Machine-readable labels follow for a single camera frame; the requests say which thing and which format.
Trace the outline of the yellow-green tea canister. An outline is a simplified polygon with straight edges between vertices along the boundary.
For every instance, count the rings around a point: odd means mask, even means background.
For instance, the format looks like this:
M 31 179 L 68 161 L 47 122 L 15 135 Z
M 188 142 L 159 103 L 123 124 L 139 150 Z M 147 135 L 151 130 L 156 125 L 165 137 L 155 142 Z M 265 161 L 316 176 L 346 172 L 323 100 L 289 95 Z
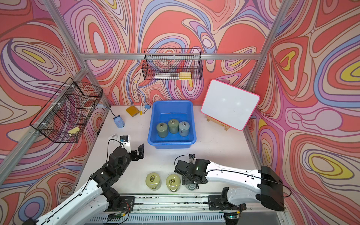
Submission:
M 151 172 L 147 175 L 145 179 L 147 187 L 151 190 L 158 190 L 161 186 L 161 179 L 158 173 Z
M 182 181 L 177 174 L 171 174 L 166 179 L 166 186 L 171 192 L 176 192 L 181 184 Z

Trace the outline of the blue-grey tea canister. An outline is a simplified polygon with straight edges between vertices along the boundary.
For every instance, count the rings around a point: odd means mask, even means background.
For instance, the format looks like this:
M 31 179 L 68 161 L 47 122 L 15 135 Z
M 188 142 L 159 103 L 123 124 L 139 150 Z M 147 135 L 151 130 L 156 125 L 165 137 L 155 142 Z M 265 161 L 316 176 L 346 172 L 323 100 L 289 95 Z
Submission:
M 199 187 L 198 187 L 197 184 L 188 184 L 187 189 L 190 190 L 190 191 L 194 191 L 194 190 L 199 189 Z

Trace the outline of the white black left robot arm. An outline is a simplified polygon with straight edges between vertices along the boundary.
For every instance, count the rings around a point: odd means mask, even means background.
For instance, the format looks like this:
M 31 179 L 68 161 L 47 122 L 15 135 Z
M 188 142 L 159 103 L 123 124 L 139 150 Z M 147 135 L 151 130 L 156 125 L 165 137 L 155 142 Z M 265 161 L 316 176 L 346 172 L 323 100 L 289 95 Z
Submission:
M 24 225 L 83 225 L 94 215 L 108 208 L 119 208 L 121 196 L 112 185 L 115 184 L 132 161 L 144 158 L 144 144 L 128 152 L 119 146 L 106 163 L 90 175 L 78 191 L 57 207 L 38 219 L 29 218 Z

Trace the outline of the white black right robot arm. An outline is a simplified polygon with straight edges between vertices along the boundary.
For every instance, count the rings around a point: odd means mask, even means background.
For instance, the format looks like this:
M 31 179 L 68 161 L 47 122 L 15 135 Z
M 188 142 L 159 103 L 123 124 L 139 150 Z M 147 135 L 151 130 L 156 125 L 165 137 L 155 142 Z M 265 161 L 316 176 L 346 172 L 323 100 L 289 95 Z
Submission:
M 220 199 L 222 204 L 237 206 L 259 201 L 269 210 L 285 210 L 283 181 L 268 166 L 260 170 L 239 169 L 199 158 L 194 162 L 179 160 L 174 165 L 174 171 L 185 178 L 183 185 L 220 182 L 244 189 L 237 194 L 236 189 L 225 187 Z

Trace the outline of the green tea canister left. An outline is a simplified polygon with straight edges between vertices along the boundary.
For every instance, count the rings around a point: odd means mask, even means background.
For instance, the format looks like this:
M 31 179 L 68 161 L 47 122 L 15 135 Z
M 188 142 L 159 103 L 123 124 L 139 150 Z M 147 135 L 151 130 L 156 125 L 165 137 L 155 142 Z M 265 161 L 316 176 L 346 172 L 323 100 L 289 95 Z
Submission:
M 164 122 L 161 122 L 157 125 L 157 134 L 161 138 L 165 138 L 168 136 L 168 125 Z

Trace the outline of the green tea canister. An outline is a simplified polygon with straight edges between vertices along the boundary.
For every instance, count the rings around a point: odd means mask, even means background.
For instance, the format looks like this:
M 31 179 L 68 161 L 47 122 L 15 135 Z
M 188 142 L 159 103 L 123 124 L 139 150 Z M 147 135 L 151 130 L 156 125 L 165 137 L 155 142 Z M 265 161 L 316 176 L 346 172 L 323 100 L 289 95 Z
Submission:
M 168 125 L 164 122 L 161 122 L 157 125 L 157 134 L 161 138 L 165 138 L 168 136 Z
M 179 132 L 179 121 L 176 119 L 171 119 L 168 122 L 168 129 L 171 134 L 176 134 Z

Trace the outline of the blue plastic basket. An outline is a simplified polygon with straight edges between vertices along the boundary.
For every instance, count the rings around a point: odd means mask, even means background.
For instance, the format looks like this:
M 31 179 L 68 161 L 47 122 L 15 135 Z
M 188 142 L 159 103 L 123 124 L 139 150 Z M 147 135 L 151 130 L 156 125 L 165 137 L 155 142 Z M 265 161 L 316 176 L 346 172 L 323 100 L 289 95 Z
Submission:
M 168 125 L 171 119 L 190 124 L 188 136 L 178 133 L 161 138 L 157 133 L 157 125 L 164 122 Z M 152 106 L 148 143 L 156 149 L 187 149 L 197 141 L 193 103 L 187 100 L 157 101 Z

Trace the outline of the light blue tea canister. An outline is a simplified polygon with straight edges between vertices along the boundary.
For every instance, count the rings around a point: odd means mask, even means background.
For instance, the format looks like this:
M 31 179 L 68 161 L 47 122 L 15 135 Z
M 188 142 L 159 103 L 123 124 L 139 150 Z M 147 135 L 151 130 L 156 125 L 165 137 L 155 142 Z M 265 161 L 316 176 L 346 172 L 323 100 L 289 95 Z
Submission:
M 186 137 L 189 134 L 190 131 L 190 124 L 187 121 L 181 121 L 178 125 L 179 134 L 182 137 Z

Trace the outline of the green tea canister back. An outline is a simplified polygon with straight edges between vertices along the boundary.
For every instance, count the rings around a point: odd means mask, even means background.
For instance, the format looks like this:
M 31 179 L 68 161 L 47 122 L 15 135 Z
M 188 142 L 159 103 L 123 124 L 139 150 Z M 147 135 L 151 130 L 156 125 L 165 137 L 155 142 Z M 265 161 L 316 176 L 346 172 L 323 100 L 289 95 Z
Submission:
M 179 132 L 179 121 L 176 119 L 171 119 L 168 122 L 168 129 L 171 134 L 176 134 Z

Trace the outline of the yellow sponge in basket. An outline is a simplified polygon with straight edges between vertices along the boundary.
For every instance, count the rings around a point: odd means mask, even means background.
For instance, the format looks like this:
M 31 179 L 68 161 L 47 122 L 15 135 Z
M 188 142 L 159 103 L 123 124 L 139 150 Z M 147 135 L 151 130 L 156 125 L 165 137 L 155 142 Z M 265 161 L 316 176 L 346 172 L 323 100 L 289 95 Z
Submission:
M 69 130 L 67 133 L 70 134 L 70 135 L 76 135 L 80 132 L 80 128 L 79 127 L 75 127 L 71 130 Z

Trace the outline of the yellow block in basket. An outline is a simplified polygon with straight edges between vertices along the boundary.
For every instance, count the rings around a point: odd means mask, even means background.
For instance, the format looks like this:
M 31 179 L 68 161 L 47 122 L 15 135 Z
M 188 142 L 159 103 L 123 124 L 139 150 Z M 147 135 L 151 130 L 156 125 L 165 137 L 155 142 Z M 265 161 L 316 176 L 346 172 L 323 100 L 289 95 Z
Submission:
M 192 73 L 191 72 L 180 72 L 179 80 L 192 80 Z

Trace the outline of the small white tag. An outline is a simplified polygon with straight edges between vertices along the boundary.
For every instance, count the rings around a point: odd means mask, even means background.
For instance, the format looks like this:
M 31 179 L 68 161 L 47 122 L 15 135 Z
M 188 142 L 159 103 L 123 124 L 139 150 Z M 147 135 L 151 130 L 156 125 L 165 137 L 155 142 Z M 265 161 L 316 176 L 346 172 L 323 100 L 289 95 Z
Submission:
M 117 140 L 118 138 L 118 135 L 117 134 L 113 134 L 111 135 L 108 139 L 111 140 L 111 139 L 114 139 L 114 140 Z

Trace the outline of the small blue mouse device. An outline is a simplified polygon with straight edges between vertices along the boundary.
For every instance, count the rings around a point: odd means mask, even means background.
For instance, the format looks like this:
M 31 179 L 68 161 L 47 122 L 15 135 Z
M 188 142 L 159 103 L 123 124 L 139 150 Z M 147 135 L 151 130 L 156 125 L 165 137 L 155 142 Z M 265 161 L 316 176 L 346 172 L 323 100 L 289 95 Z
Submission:
M 124 122 L 124 120 L 122 119 L 122 117 L 120 115 L 115 116 L 113 118 L 113 121 L 114 121 L 117 128 L 123 128 L 125 126 L 125 122 Z

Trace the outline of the yellow sticky note pad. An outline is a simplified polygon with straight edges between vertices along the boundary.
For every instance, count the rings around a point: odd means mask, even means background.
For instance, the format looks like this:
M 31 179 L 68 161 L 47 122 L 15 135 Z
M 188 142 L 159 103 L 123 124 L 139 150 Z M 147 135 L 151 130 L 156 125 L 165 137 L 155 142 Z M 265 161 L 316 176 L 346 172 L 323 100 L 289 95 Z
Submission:
M 135 117 L 136 115 L 138 115 L 140 113 L 140 111 L 138 110 L 137 107 L 135 106 L 129 106 L 126 109 L 126 112 L 131 116 L 131 117 Z

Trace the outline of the small blue clip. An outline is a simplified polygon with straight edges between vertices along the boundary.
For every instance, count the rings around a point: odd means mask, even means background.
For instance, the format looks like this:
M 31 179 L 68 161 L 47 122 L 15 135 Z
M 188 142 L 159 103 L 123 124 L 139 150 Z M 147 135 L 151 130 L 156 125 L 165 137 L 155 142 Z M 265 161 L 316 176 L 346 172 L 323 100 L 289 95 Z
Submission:
M 150 105 L 145 105 L 143 113 L 147 112 L 147 110 L 151 109 Z

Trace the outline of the wooden whiteboard stand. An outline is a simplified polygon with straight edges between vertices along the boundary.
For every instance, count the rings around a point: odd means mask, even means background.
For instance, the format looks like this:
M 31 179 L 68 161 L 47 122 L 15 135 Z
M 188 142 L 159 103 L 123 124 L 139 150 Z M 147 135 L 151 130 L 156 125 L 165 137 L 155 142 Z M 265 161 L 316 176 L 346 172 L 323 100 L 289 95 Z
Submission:
M 220 122 L 220 121 L 218 121 L 218 120 L 216 120 L 216 119 L 214 119 L 214 118 L 212 118 L 212 117 L 210 117 L 210 116 L 208 116 L 208 115 L 206 115 L 206 119 L 207 119 L 208 122 L 214 122 L 214 123 L 222 126 L 225 131 L 228 131 L 228 129 L 230 128 L 229 125 L 224 124 L 224 123 L 222 123 L 222 122 Z

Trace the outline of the green circuit board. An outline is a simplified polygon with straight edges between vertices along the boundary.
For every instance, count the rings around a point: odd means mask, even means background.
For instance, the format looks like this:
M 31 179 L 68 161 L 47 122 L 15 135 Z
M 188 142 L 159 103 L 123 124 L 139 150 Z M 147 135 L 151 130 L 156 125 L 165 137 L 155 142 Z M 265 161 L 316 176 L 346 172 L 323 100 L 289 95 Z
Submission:
M 124 216 L 126 216 L 126 213 L 109 214 L 107 217 L 107 221 L 120 221 Z

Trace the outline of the pink framed whiteboard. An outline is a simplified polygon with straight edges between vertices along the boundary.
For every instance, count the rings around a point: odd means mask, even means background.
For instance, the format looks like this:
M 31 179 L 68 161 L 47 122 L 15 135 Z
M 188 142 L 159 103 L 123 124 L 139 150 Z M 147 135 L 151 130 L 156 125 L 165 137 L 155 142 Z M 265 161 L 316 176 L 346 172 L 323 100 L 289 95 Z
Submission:
M 201 112 L 227 126 L 242 131 L 260 96 L 232 85 L 211 80 Z

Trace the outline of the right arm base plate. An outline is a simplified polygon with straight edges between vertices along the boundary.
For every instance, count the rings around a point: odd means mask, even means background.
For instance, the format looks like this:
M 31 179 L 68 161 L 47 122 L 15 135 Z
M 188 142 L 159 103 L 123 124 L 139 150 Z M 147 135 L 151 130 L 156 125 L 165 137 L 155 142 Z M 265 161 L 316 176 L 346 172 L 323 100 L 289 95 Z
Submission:
M 228 201 L 222 200 L 221 196 L 208 196 L 208 202 L 210 211 L 245 211 L 247 206 L 245 203 L 240 205 L 233 205 Z

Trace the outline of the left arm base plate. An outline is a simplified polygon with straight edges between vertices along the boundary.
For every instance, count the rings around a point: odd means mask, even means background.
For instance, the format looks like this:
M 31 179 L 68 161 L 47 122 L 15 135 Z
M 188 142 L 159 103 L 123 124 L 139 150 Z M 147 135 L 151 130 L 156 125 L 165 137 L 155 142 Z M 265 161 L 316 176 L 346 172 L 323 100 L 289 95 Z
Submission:
M 116 196 L 109 202 L 107 212 L 131 212 L 134 209 L 135 197 L 134 196 Z

